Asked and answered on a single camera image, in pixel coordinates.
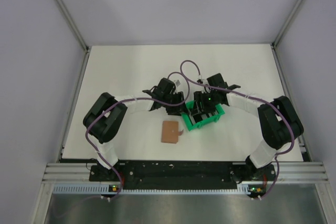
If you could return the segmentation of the green plastic card bin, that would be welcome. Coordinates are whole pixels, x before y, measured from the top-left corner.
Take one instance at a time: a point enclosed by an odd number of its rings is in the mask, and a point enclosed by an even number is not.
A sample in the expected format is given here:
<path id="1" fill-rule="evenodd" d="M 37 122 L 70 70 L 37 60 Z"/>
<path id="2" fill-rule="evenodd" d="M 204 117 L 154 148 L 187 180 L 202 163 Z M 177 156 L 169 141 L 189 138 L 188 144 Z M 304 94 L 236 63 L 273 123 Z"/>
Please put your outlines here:
<path id="1" fill-rule="evenodd" d="M 217 113 L 213 116 L 209 116 L 204 113 L 201 116 L 191 116 L 191 108 L 193 107 L 193 101 L 188 102 L 186 104 L 186 107 L 189 113 L 182 114 L 182 119 L 189 131 L 200 129 L 209 123 L 216 123 L 221 118 L 221 116 L 225 114 L 225 111 L 220 104 L 216 105 Z"/>

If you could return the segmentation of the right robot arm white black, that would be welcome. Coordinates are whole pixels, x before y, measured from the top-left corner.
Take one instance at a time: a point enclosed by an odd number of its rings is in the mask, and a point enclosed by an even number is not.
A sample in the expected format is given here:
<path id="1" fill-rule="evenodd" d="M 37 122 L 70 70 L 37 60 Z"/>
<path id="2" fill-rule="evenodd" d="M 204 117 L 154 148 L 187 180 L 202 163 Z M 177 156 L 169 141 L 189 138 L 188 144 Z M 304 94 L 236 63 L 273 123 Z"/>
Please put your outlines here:
<path id="1" fill-rule="evenodd" d="M 303 125 L 286 96 L 268 101 L 236 84 L 229 86 L 220 73 L 207 78 L 207 84 L 198 80 L 196 85 L 204 87 L 204 91 L 194 92 L 191 115 L 200 117 L 215 112 L 218 105 L 226 105 L 259 119 L 262 140 L 245 160 L 244 172 L 252 180 L 262 176 L 264 169 L 278 156 L 289 153 L 295 140 L 304 132 Z"/>

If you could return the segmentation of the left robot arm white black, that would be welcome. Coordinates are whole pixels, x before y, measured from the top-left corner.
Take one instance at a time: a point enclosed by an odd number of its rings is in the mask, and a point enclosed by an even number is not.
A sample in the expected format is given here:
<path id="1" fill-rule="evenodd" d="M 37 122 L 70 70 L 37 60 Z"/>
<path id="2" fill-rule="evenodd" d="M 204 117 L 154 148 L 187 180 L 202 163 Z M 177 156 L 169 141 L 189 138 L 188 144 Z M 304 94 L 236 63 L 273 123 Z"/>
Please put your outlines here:
<path id="1" fill-rule="evenodd" d="M 126 115 L 165 108 L 167 114 L 181 116 L 187 113 L 186 99 L 189 96 L 190 87 L 184 94 L 177 91 L 176 82 L 168 78 L 162 78 L 157 85 L 140 94 L 115 97 L 108 92 L 102 93 L 83 119 L 85 138 L 97 153 L 102 176 L 114 180 L 119 174 L 112 140 Z"/>

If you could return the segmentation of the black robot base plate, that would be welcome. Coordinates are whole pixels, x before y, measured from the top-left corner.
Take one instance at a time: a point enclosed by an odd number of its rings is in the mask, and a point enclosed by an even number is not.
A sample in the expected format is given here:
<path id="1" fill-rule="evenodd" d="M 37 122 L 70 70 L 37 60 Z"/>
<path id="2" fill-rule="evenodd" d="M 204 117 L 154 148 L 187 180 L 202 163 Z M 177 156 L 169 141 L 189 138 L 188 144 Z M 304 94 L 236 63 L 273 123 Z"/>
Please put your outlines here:
<path id="1" fill-rule="evenodd" d="M 275 179 L 275 168 L 254 169 L 244 162 L 131 161 L 120 160 L 114 169 L 100 164 L 90 169 L 91 182 L 122 182 L 123 189 L 235 189 L 238 184 L 256 181 L 264 185 Z"/>

